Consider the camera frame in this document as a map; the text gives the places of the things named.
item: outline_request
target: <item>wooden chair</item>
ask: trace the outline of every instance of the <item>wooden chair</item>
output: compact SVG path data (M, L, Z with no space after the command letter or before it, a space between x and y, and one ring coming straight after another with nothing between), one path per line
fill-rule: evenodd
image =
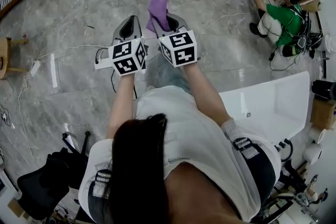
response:
M11 38L0 38L0 79L6 77L7 71L28 72L27 69L11 67L10 46L15 44L25 44L28 39L12 40Z

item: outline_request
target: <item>black bucket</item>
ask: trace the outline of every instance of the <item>black bucket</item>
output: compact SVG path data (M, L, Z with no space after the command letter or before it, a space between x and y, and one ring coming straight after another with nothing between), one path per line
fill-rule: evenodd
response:
M312 92L324 100L336 101L336 83L324 80L316 80L311 88Z

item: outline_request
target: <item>white basin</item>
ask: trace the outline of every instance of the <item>white basin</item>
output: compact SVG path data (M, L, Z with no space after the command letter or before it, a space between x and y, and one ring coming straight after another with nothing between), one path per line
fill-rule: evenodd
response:
M309 88L309 73L305 71L219 95L231 117L253 121L269 141L278 144L304 128Z

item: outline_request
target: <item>white cube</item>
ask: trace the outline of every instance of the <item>white cube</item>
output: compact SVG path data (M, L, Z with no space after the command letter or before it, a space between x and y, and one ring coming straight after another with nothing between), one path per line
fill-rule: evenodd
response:
M192 30L160 37L158 43L162 55L174 67L197 62L197 43Z
M109 47L112 66L118 76L135 73L145 62L144 39L136 38Z

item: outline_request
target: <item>beige pants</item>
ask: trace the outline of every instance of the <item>beige pants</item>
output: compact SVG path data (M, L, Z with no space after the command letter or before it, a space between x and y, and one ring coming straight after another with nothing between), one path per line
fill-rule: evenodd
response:
M269 39L275 44L282 34L281 22L265 13L258 24L258 30L262 35L268 35Z

